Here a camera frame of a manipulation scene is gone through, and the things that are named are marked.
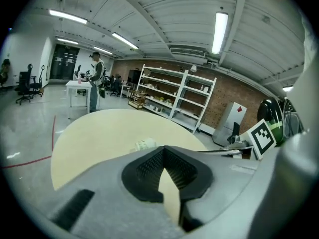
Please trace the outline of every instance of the ceiling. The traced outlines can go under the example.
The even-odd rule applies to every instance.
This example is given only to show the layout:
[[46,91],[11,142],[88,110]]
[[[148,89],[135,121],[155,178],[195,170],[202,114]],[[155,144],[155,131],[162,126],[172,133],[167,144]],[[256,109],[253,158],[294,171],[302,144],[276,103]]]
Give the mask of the ceiling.
[[[89,22],[59,20],[49,16],[49,8]],[[215,55],[211,49],[219,11],[228,13],[229,20],[221,52]],[[115,59],[161,58],[227,68],[277,95],[303,70],[304,29],[289,0],[32,0],[27,14],[50,21],[55,35],[110,50]],[[139,49],[130,50],[113,32]],[[202,55],[175,54],[171,48]]]

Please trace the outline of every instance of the person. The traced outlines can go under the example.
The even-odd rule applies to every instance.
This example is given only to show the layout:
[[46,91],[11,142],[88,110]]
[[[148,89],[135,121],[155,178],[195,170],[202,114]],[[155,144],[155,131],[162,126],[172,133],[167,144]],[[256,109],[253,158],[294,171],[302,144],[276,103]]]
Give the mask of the person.
[[114,89],[116,91],[121,91],[120,88],[122,86],[122,78],[121,78],[121,75],[117,75],[116,76],[116,79],[114,81]]
[[92,54],[92,60],[96,63],[93,70],[93,76],[89,78],[92,85],[91,96],[90,96],[90,113],[96,111],[96,104],[98,101],[98,87],[102,84],[101,77],[104,74],[105,66],[104,61],[100,58],[99,52]]
[[0,70],[0,85],[2,86],[8,80],[8,73],[10,71],[10,60],[4,59]]

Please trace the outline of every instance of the doorway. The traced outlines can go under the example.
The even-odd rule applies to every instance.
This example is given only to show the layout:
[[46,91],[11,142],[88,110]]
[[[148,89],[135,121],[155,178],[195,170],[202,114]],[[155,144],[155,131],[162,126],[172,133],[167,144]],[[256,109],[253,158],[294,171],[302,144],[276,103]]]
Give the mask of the doorway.
[[57,44],[53,54],[50,79],[72,80],[79,48]]

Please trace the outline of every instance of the brick wall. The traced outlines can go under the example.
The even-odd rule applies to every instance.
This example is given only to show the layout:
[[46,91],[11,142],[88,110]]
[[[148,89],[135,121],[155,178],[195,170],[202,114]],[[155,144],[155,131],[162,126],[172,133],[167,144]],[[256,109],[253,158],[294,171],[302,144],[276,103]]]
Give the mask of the brick wall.
[[[122,79],[126,81],[129,71],[135,70],[136,68],[142,69],[143,64],[150,67],[162,67],[164,69],[174,71],[179,71],[181,67],[186,70],[190,70],[191,68],[190,65],[170,61],[118,60],[114,61],[111,74],[119,74],[122,76]],[[260,102],[267,97],[266,95],[241,81],[216,71],[197,67],[197,72],[194,74],[211,80],[214,80],[215,77],[217,78],[215,88],[203,116],[202,123],[216,128],[227,104],[230,102],[237,102],[247,108],[244,119],[240,125],[241,133],[245,132],[257,123],[257,110]],[[163,86],[158,84],[160,89],[165,88],[164,85],[166,84],[163,84]],[[195,85],[192,85],[191,87],[200,88],[200,86]],[[189,91],[186,92],[184,97],[189,100],[196,101],[197,103],[202,103],[204,101],[204,99],[202,100],[203,97]],[[198,110],[199,107],[187,102],[182,102],[181,107],[196,114],[200,112],[200,110]]]

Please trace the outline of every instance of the gray pants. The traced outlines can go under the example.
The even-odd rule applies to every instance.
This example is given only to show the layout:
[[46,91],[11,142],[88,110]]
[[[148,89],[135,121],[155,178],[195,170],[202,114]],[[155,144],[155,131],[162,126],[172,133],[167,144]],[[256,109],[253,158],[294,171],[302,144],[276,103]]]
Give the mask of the gray pants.
[[90,96],[90,112],[96,111],[96,103],[98,102],[98,92],[96,89],[96,85],[91,82],[91,96]]

